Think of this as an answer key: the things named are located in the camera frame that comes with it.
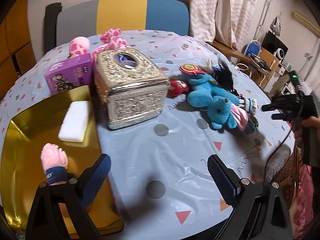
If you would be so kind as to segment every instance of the pink giraffe plush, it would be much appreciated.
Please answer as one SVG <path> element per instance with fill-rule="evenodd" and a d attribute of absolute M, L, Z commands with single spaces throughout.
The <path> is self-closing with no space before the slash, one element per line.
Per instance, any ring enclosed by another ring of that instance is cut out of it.
<path fill-rule="evenodd" d="M 127 49 L 131 48 L 124 38 L 120 37 L 121 30 L 119 28 L 111 28 L 103 33 L 100 37 L 102 42 L 106 42 L 99 46 L 94 52 L 91 53 L 91 59 L 93 60 L 95 55 L 102 51 L 113 49 Z"/>
<path fill-rule="evenodd" d="M 120 37 L 121 30 L 119 28 L 111 28 L 100 37 L 100 40 L 104 43 L 99 46 L 95 51 L 91 53 L 91 59 L 93 60 L 95 55 L 113 49 L 127 49 L 130 45 Z M 76 37 L 70 42 L 69 53 L 70 57 L 83 55 L 89 52 L 90 41 L 86 37 Z"/>
<path fill-rule="evenodd" d="M 76 37 L 70 42 L 69 54 L 71 56 L 83 55 L 89 52 L 90 41 L 86 37 Z"/>
<path fill-rule="evenodd" d="M 121 30 L 119 28 L 111 28 L 101 35 L 100 41 L 103 43 L 109 43 L 111 37 L 120 36 L 120 34 Z"/>

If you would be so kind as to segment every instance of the blue plush toy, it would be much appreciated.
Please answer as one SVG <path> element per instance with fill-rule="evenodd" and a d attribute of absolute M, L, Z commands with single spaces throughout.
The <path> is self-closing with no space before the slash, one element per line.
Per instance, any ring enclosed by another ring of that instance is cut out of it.
<path fill-rule="evenodd" d="M 256 126 L 248 118 L 247 113 L 224 97 L 213 97 L 208 106 L 207 115 L 211 120 L 212 127 L 217 130 L 225 124 L 230 129 L 239 127 L 246 134 L 251 134 L 256 130 Z"/>
<path fill-rule="evenodd" d="M 228 98 L 215 96 L 208 106 L 207 115 L 214 129 L 221 129 L 226 124 L 230 129 L 236 128 L 237 123 L 231 114 L 231 102 Z"/>
<path fill-rule="evenodd" d="M 188 102 L 194 107 L 206 107 L 213 102 L 214 96 L 227 98 L 231 103 L 239 105 L 239 98 L 229 91 L 221 88 L 209 74 L 189 75 L 182 73 L 184 79 L 192 86 L 188 94 Z"/>

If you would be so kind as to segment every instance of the purple box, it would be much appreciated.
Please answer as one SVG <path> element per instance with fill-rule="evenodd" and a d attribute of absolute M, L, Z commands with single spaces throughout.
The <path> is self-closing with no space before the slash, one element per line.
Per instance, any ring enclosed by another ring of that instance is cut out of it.
<path fill-rule="evenodd" d="M 68 58 L 49 67 L 44 74 L 51 95 L 55 95 L 92 82 L 90 54 Z"/>

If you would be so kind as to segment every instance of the black cable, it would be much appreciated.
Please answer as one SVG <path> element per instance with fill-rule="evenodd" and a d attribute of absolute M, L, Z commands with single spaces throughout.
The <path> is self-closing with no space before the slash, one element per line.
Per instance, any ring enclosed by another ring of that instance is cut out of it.
<path fill-rule="evenodd" d="M 302 109 L 303 109 L 303 101 L 302 101 L 302 104 L 301 104 L 299 113 L 298 113 L 298 115 L 297 115 L 297 118 L 300 117 L 301 112 L 302 112 Z M 266 172 L 267 172 L 268 162 L 270 161 L 271 157 L 277 152 L 277 150 L 279 150 L 279 148 L 283 145 L 283 143 L 285 142 L 285 140 L 288 138 L 290 132 L 292 131 L 292 127 L 293 127 L 293 125 L 291 126 L 290 131 L 288 132 L 288 134 L 286 135 L 286 137 L 283 139 L 283 141 L 279 144 L 279 146 L 273 151 L 273 153 L 271 153 L 271 155 L 270 155 L 269 158 L 267 159 L 266 166 L 264 167 L 263 185 L 265 184 L 265 181 L 266 181 Z"/>

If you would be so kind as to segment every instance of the colorful lollipop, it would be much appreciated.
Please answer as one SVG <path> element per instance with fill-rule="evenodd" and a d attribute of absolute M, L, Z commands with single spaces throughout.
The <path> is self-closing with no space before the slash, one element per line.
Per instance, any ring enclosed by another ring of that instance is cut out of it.
<path fill-rule="evenodd" d="M 188 75 L 207 74 L 205 71 L 193 64 L 184 64 L 179 67 L 179 70 Z"/>

